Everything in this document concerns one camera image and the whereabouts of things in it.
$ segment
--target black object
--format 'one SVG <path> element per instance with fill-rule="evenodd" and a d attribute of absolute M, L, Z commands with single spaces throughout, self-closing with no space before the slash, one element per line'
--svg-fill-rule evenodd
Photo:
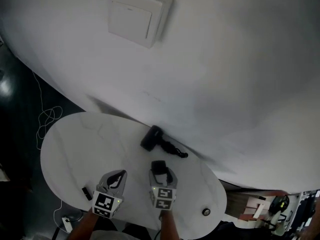
<path fill-rule="evenodd" d="M 92 200 L 92 197 L 91 197 L 91 195 L 89 194 L 87 188 L 86 188 L 86 187 L 83 187 L 83 188 L 82 188 L 82 191 L 83 191 L 86 199 L 88 199 L 88 201 L 91 201 L 91 200 Z"/>
<path fill-rule="evenodd" d="M 161 229 L 158 231 L 158 233 L 156 233 L 156 235 L 155 235 L 155 237 L 154 237 L 153 240 L 156 240 L 156 239 L 157 239 L 157 236 L 160 234 L 160 232 L 161 232 Z"/>
<path fill-rule="evenodd" d="M 232 239 L 232 240 L 270 240 L 271 232 L 265 228 L 238 228 L 232 222 L 221 221 L 208 235 L 197 240 Z"/>
<path fill-rule="evenodd" d="M 307 220 L 315 214 L 315 200 L 316 197 L 313 195 L 300 202 L 298 210 L 296 211 L 293 222 L 291 224 L 290 231 L 296 231 L 297 228 L 302 225 L 302 223 L 307 222 Z"/>
<path fill-rule="evenodd" d="M 106 180 L 106 184 L 110 187 L 110 189 L 117 189 L 124 177 L 124 175 L 126 174 L 126 170 L 122 170 L 119 173 L 110 176 L 107 180 Z"/>
<path fill-rule="evenodd" d="M 56 240 L 56 239 L 57 239 L 57 236 L 58 236 L 58 234 L 59 234 L 59 230 L 60 230 L 59 227 L 57 227 L 57 228 L 55 229 L 54 234 L 53 234 L 51 240 Z"/>
<path fill-rule="evenodd" d="M 97 222 L 94 225 L 93 231 L 118 231 L 114 223 L 102 216 L 99 216 Z M 144 226 L 138 226 L 135 224 L 130 224 L 125 227 L 122 231 L 136 239 L 144 239 L 144 240 L 151 240 L 151 237 L 148 233 L 148 230 Z"/>
<path fill-rule="evenodd" d="M 65 221 L 66 222 L 78 222 L 82 217 L 83 217 L 83 215 L 84 215 L 84 213 L 83 213 L 83 211 L 82 210 L 80 210 L 80 212 L 81 212 L 81 216 L 79 217 L 79 218 L 77 218 L 77 219 L 75 219 L 75 220 L 68 220 L 68 219 L 66 219 Z"/>
<path fill-rule="evenodd" d="M 178 148 L 176 148 L 173 144 L 169 141 L 165 141 L 162 136 L 164 132 L 161 130 L 160 127 L 153 125 L 147 134 L 144 136 L 143 140 L 140 143 L 140 146 L 143 147 L 147 151 L 151 151 L 154 149 L 156 145 L 160 145 L 161 148 L 172 155 L 177 155 L 181 158 L 187 158 L 188 153 L 181 152 Z"/>
<path fill-rule="evenodd" d="M 289 203 L 290 199 L 287 195 L 276 196 L 270 205 L 269 212 L 276 214 L 278 211 L 281 211 L 283 213 L 288 208 Z"/>
<path fill-rule="evenodd" d="M 267 223 L 267 224 L 270 225 L 270 226 L 272 226 L 272 228 L 269 228 L 270 231 L 275 231 L 275 230 L 277 229 L 277 225 L 272 224 L 272 223 L 270 222 L 270 220 L 262 219 L 261 221 L 264 222 L 264 223 Z"/>
<path fill-rule="evenodd" d="M 153 175 L 163 175 L 166 174 L 166 181 L 168 184 L 171 184 L 174 178 L 172 177 L 170 171 L 168 170 L 168 167 L 166 165 L 166 161 L 158 160 L 158 161 L 152 161 L 151 162 L 151 171 Z M 157 181 L 157 178 L 154 177 L 154 180 L 156 183 L 161 184 Z"/>
<path fill-rule="evenodd" d="M 211 213 L 211 211 L 208 208 L 203 209 L 203 211 L 202 211 L 203 216 L 208 216 L 210 213 Z"/>

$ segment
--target person's wrist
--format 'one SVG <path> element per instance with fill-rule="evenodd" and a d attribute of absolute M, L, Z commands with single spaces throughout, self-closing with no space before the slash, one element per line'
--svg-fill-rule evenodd
<path fill-rule="evenodd" d="M 162 221 L 162 217 L 170 214 L 170 210 L 161 210 L 160 215 L 159 215 L 159 220 Z"/>
<path fill-rule="evenodd" d="M 88 210 L 88 212 L 86 213 L 86 215 L 87 215 L 88 217 L 90 217 L 90 218 L 99 218 L 99 215 L 97 215 L 97 214 L 95 214 L 95 213 L 92 212 L 92 208 L 90 208 L 90 209 Z"/>

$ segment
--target small black device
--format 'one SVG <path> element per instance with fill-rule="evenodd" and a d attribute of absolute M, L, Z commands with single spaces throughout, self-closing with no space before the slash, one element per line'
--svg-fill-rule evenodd
<path fill-rule="evenodd" d="M 91 201 L 91 200 L 92 200 L 92 197 L 91 197 L 91 195 L 89 194 L 89 191 L 87 190 L 87 188 L 86 188 L 86 187 L 83 187 L 83 188 L 82 188 L 82 191 L 83 191 L 86 199 L 88 199 L 88 201 Z"/>
<path fill-rule="evenodd" d="M 147 151 L 151 151 L 155 148 L 156 145 L 160 145 L 160 147 L 167 153 L 172 155 L 177 155 L 181 158 L 187 158 L 188 153 L 181 152 L 178 148 L 176 148 L 169 141 L 165 141 L 162 137 L 164 135 L 164 131 L 153 125 L 147 134 L 144 136 L 143 140 L 140 143 L 140 146 L 143 147 Z"/>
<path fill-rule="evenodd" d="M 174 177 L 171 174 L 171 172 L 172 171 L 166 165 L 166 161 L 158 160 L 158 161 L 151 162 L 151 174 L 150 174 L 150 177 L 151 177 L 151 175 L 153 175 L 153 180 L 154 180 L 155 183 L 160 184 L 157 181 L 156 175 L 164 175 L 164 174 L 166 174 L 166 184 L 167 185 L 172 184 L 173 181 L 174 181 Z"/>
<path fill-rule="evenodd" d="M 270 205 L 269 212 L 276 214 L 278 211 L 281 211 L 283 213 L 288 208 L 289 203 L 290 199 L 287 195 L 276 196 Z"/>

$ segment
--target round knob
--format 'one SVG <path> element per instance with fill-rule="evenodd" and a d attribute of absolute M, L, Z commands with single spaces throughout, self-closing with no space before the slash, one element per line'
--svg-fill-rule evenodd
<path fill-rule="evenodd" d="M 202 211 L 202 215 L 204 215 L 204 216 L 208 216 L 210 213 L 211 213 L 211 211 L 208 208 L 206 208 Z"/>

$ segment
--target white wall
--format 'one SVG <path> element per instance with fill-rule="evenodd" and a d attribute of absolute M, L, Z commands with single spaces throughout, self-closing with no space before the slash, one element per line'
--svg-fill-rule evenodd
<path fill-rule="evenodd" d="M 320 0 L 175 0 L 151 49 L 108 33 L 107 0 L 0 0 L 0 34 L 85 110 L 163 127 L 222 180 L 320 188 Z"/>

